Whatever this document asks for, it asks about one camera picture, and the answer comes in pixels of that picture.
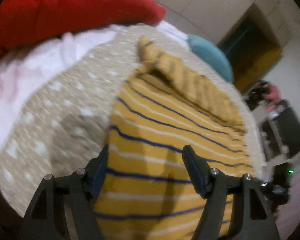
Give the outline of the beige heart quilted bedspread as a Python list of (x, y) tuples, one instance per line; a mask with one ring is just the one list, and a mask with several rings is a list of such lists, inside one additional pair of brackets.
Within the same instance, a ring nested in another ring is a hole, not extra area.
[(228, 94), (248, 130), (244, 142), (254, 175), (262, 176), (265, 162), (251, 111), (234, 86), (190, 51), (179, 31), (166, 25), (138, 24), (114, 26), (91, 42), (83, 40), (90, 35), (90, 31), (65, 34), (23, 56), (26, 69), (46, 71), (51, 67), (53, 75), (17, 98), (16, 113), (0, 142), (0, 191), (18, 215), (25, 215), (45, 174), (69, 175), (98, 155), (120, 86), (139, 64), (137, 44), (142, 35)]

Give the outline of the white bed sheet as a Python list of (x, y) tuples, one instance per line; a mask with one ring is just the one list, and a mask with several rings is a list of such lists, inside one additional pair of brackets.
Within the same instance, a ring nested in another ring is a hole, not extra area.
[(23, 104), (37, 88), (74, 65), (90, 49), (113, 40), (124, 29), (123, 25), (111, 24), (66, 32), (4, 56), (0, 60), (0, 148)]

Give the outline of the yellow striped knit sweater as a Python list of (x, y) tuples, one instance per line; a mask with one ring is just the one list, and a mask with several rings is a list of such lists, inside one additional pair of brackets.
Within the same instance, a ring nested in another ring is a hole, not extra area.
[(190, 145), (232, 176), (254, 171), (235, 103), (207, 77), (142, 36), (140, 66), (113, 105), (109, 155), (94, 205), (106, 239), (190, 239), (206, 204), (190, 181)]

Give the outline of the beige wardrobe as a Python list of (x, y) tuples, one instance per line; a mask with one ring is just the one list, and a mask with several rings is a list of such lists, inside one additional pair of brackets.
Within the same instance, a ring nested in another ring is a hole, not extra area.
[(155, 0), (166, 9), (164, 20), (179, 30), (222, 42), (245, 18), (267, 38), (284, 47), (291, 38), (288, 23), (275, 0)]

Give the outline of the teal pillow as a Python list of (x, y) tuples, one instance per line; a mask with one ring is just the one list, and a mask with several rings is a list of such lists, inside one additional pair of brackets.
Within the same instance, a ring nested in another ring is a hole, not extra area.
[(209, 64), (225, 81), (234, 82), (234, 74), (226, 55), (210, 41), (197, 35), (189, 34), (187, 42), (190, 50)]

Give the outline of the red floral duvet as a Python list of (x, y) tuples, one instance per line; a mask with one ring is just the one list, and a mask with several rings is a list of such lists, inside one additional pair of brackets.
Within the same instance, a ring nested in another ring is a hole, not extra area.
[(0, 59), (9, 51), (69, 31), (114, 23), (152, 25), (165, 15), (154, 0), (3, 0)]

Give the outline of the black television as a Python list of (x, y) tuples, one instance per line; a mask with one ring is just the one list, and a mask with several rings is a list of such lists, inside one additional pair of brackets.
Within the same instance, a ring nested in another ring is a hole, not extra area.
[(279, 126), (283, 143), (288, 146), (288, 159), (300, 152), (300, 122), (292, 107), (287, 107), (273, 116)]

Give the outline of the cluttered clothes rack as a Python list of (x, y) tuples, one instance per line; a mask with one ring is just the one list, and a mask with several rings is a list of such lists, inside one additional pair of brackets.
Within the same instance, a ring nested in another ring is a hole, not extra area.
[(258, 106), (262, 106), (264, 110), (271, 112), (276, 104), (281, 101), (280, 91), (277, 86), (272, 83), (259, 80), (254, 87), (245, 95), (245, 103), (251, 111)]

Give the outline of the brown wooden door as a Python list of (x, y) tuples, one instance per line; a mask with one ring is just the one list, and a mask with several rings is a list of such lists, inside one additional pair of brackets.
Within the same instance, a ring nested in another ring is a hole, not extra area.
[(243, 20), (218, 47), (229, 60), (233, 84), (241, 93), (261, 79), (282, 53), (281, 47), (268, 39), (249, 18)]

